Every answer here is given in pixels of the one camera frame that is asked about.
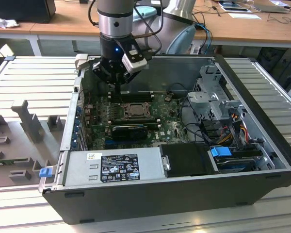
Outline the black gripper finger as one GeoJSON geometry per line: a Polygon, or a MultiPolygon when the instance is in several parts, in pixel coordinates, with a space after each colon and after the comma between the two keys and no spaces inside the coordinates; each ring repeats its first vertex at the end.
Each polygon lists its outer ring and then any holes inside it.
{"type": "Polygon", "coordinates": [[[139,74],[139,72],[135,72],[135,73],[124,73],[122,75],[120,75],[120,77],[118,78],[118,93],[121,93],[121,87],[122,85],[126,85],[129,84],[137,75],[139,74]]]}
{"type": "Polygon", "coordinates": [[[111,85],[115,93],[119,93],[118,73],[116,66],[109,62],[98,62],[93,64],[93,73],[104,83],[111,85]]]}

